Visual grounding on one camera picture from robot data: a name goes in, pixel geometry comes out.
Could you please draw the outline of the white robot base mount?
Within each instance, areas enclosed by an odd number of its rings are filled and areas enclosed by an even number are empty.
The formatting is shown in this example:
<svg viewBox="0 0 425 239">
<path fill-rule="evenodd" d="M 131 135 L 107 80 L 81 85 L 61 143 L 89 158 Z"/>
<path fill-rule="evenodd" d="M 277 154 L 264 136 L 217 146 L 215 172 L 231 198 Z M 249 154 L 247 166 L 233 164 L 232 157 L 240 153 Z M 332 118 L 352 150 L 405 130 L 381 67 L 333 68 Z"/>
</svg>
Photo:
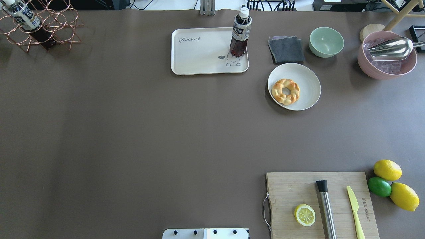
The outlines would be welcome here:
<svg viewBox="0 0 425 239">
<path fill-rule="evenodd" d="M 163 239 L 249 239 L 249 229 L 246 228 L 186 228 L 167 229 Z"/>
</svg>

